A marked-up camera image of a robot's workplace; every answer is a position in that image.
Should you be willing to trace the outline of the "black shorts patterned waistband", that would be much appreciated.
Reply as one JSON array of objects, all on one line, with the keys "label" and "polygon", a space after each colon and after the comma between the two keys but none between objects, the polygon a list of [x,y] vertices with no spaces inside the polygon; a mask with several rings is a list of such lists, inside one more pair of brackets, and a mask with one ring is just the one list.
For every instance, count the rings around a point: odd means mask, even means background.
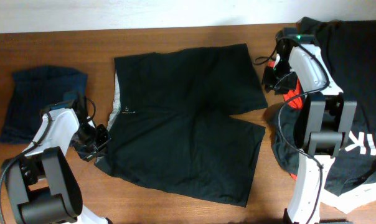
[{"label": "black shorts patterned waistband", "polygon": [[246,44],[116,57],[120,108],[95,163],[141,187],[245,207],[265,109]]}]

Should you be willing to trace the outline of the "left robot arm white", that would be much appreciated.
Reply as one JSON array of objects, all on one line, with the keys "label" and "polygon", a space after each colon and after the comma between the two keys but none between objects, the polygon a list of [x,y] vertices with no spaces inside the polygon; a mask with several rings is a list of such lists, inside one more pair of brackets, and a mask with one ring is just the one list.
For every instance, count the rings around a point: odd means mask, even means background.
[{"label": "left robot arm white", "polygon": [[70,146],[84,161],[105,155],[110,137],[88,115],[92,100],[77,96],[46,106],[42,124],[20,154],[4,161],[0,174],[0,221],[5,222],[1,189],[6,188],[16,223],[110,224],[84,206],[78,182],[65,158]]}]

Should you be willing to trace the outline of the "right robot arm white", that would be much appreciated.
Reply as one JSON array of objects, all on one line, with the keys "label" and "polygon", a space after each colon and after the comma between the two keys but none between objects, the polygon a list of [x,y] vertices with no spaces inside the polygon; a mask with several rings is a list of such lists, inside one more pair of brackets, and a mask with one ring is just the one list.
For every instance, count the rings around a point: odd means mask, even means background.
[{"label": "right robot arm white", "polygon": [[347,144],[357,102],[343,94],[322,60],[311,34],[285,27],[276,34],[262,83],[266,91],[285,94],[301,85],[303,108],[288,146],[299,154],[293,198],[283,223],[319,223],[321,192],[340,148]]}]

